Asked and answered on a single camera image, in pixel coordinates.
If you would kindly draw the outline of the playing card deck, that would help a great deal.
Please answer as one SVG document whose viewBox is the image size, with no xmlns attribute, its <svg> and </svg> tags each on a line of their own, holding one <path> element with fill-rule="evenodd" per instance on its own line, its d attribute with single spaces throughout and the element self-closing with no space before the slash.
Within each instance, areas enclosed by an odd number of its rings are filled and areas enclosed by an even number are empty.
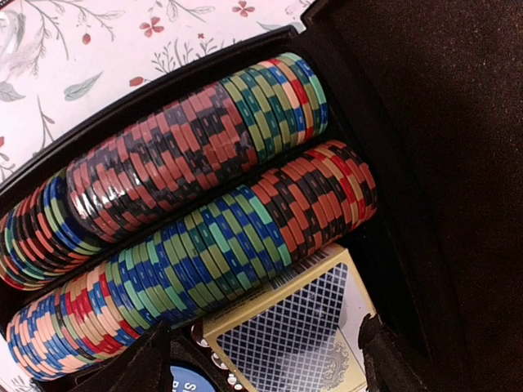
<svg viewBox="0 0 523 392">
<path fill-rule="evenodd" d="M 349 251 L 332 243 L 203 321 L 248 391 L 364 391 L 360 325 L 376 310 Z"/>
</svg>

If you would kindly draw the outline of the black poker case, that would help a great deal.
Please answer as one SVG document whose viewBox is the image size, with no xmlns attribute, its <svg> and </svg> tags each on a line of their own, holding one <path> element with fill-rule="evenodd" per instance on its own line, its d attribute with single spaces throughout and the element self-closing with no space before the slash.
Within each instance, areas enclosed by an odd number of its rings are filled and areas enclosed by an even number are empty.
<svg viewBox="0 0 523 392">
<path fill-rule="evenodd" d="M 370 165 L 355 232 L 380 316 L 443 391 L 522 388 L 519 1 L 5 1 L 1 209 L 170 100 L 284 51 Z"/>
</svg>

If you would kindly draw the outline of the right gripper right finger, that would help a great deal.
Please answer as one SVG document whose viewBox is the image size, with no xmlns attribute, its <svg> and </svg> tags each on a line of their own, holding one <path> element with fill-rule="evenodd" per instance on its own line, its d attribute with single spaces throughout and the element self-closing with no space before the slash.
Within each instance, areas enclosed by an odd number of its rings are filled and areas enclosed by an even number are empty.
<svg viewBox="0 0 523 392">
<path fill-rule="evenodd" d="M 367 390 L 432 391 L 428 361 L 378 315 L 366 314 L 360 325 L 358 346 L 364 356 Z"/>
</svg>

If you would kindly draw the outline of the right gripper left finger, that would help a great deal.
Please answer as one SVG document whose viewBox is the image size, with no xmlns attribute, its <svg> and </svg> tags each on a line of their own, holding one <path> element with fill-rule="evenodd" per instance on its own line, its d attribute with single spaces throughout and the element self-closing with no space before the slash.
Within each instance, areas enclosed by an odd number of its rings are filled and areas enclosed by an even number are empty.
<svg viewBox="0 0 523 392">
<path fill-rule="evenodd" d="M 170 391 L 170 330 L 152 327 L 121 355 L 71 388 L 72 391 Z"/>
</svg>

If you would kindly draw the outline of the blue small blind button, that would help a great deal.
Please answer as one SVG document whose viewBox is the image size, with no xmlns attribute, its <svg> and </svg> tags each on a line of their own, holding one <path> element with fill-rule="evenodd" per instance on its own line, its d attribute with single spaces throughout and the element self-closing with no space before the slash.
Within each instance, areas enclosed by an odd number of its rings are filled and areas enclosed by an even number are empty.
<svg viewBox="0 0 523 392">
<path fill-rule="evenodd" d="M 214 391 L 207 379 L 187 367 L 171 366 L 172 392 L 205 392 Z"/>
</svg>

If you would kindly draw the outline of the clear dealer button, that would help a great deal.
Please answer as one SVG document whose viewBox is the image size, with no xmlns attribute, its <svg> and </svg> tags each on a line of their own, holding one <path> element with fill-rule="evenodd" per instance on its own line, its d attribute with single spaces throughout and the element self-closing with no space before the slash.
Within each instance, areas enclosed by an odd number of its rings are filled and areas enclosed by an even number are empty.
<svg viewBox="0 0 523 392">
<path fill-rule="evenodd" d="M 15 11 L 1 11 L 1 56 L 18 50 L 25 34 L 25 15 Z"/>
</svg>

